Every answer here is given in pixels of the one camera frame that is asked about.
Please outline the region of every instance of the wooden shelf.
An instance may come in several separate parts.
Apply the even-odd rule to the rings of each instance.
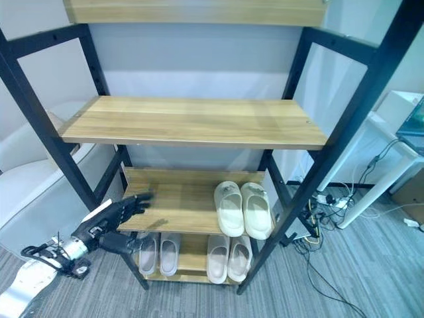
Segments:
[[[326,136],[295,101],[97,97],[61,129],[66,142],[320,150]]]
[[[64,0],[72,23],[238,23],[319,27],[322,0]]]
[[[225,180],[260,183],[264,172],[216,172],[127,168],[126,196],[152,189],[152,206],[119,226],[123,231],[222,234],[213,191]]]
[[[211,284],[206,274],[207,238],[208,235],[182,235],[177,273],[173,276],[163,276],[157,268],[155,273],[146,276],[146,279]],[[237,283],[227,278],[224,284]]]
[[[206,272],[199,274],[186,274],[185,272],[177,272],[173,276],[163,276],[160,272],[156,272],[153,275],[146,276],[147,280],[161,280],[167,282],[188,282],[188,283],[204,283],[212,284],[206,276]],[[223,285],[238,285],[239,283],[234,282],[227,278]]]

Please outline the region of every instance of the power strip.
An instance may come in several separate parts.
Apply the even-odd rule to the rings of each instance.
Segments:
[[[340,199],[336,199],[336,203],[328,204],[326,196],[319,194],[319,195],[317,195],[317,203],[320,203],[320,204],[323,204],[323,205],[329,205],[331,207],[336,207],[337,209],[346,209],[348,199],[340,198]]]

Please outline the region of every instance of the black metal frame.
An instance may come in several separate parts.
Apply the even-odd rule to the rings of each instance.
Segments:
[[[282,241],[283,245],[287,245],[291,242],[290,239],[294,239],[295,233],[291,238],[287,238],[285,235],[286,231],[295,221],[296,217],[300,216],[308,199],[313,195],[313,192],[317,189],[323,178],[329,173],[333,164],[347,147],[349,141],[359,129],[375,102],[377,102],[377,99],[419,32],[423,20],[424,2],[420,0],[403,0],[379,47],[320,28],[303,29],[295,59],[291,66],[288,82],[283,93],[283,99],[293,98],[313,42],[363,63],[368,66],[368,69],[324,148],[320,153],[310,153],[314,159],[314,163],[289,203],[283,202],[283,200],[286,200],[288,190],[284,189],[285,183],[281,174],[278,169],[275,169],[272,150],[264,151],[259,170],[268,169],[276,186],[278,197],[282,199],[282,204],[287,207],[288,213],[286,213],[287,216],[285,219],[281,219],[278,222],[274,232],[266,240],[258,257],[255,258],[246,279],[238,287],[238,294],[241,294],[247,288],[280,241]]]
[[[313,192],[317,189],[322,179],[342,154],[350,139],[354,136],[368,112],[377,101],[377,98],[380,96],[421,28],[423,15],[424,3],[421,0],[403,0],[389,30],[379,46],[321,28],[303,28],[282,99],[293,99],[312,43],[319,44],[365,64],[368,66],[368,70],[364,74],[362,81],[344,110],[326,145],[321,151],[309,151],[314,164],[293,198],[286,188],[286,183],[272,156],[272,150],[264,151],[258,170],[265,171],[268,169],[278,198],[287,213],[284,213],[286,216],[278,221],[276,228],[268,240],[266,240],[261,250],[258,250],[257,242],[252,240],[254,262],[246,279],[239,285],[238,294],[241,294],[247,288],[279,242],[287,246],[295,238],[296,233],[291,237],[287,237],[285,234],[286,231],[294,222],[295,218],[299,217],[308,199],[313,195]],[[87,208],[92,210],[103,199],[107,188],[112,182],[113,176],[121,167],[121,162],[126,166],[131,166],[127,148],[124,145],[118,145],[117,152],[111,163],[95,190],[92,191],[69,154],[74,144],[66,144],[58,136],[17,60],[27,54],[74,38],[78,38],[81,43],[98,94],[108,95],[109,92],[88,25],[67,26],[11,41],[7,41],[0,31],[0,76],[36,134],[40,137],[40,140],[70,181],[72,187]],[[306,223],[305,220],[301,219],[301,221],[307,227],[308,231],[314,235],[315,229]],[[148,284],[138,272],[134,260],[130,257],[123,257],[123,259],[142,287],[147,289]]]
[[[124,163],[125,166],[132,166],[127,147],[125,145],[117,146],[115,155],[95,190],[92,191],[70,155],[70,151],[76,144],[65,143],[60,138],[18,62],[18,59],[23,56],[76,38],[79,39],[81,44],[97,93],[99,95],[108,95],[106,81],[101,71],[88,25],[66,26],[10,41],[7,41],[0,30],[0,77],[43,145],[79,195],[79,198],[92,211],[102,202],[117,172],[120,172],[124,189],[127,187],[125,175],[120,171],[121,163]],[[134,260],[127,255],[122,255],[122,258],[142,287],[148,289],[148,284],[138,272]]]

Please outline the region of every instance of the baseboard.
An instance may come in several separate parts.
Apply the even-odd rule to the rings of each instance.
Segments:
[[[300,186],[300,181],[297,180],[290,180],[287,182],[288,186]],[[372,187],[374,187],[374,184],[353,184],[354,188],[360,188],[360,189],[371,189]],[[330,182],[329,185],[327,187],[345,187],[343,184],[339,183],[339,182]]]

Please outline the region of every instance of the slipper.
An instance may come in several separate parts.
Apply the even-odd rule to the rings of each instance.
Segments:
[[[239,237],[244,232],[242,197],[239,186],[232,181],[221,182],[213,194],[218,224],[228,237]]]
[[[138,270],[143,275],[151,275],[156,269],[159,253],[159,233],[150,233],[143,242],[139,254]]]
[[[233,238],[228,261],[228,277],[235,282],[242,282],[250,269],[252,247],[248,236]]]
[[[247,234],[257,240],[267,239],[272,232],[268,195],[261,185],[253,182],[244,184],[241,187],[241,193]]]
[[[225,235],[209,235],[207,240],[207,278],[214,284],[222,284],[227,279],[227,264],[230,238]]]
[[[162,233],[160,235],[160,272],[172,276],[178,269],[181,234]]]

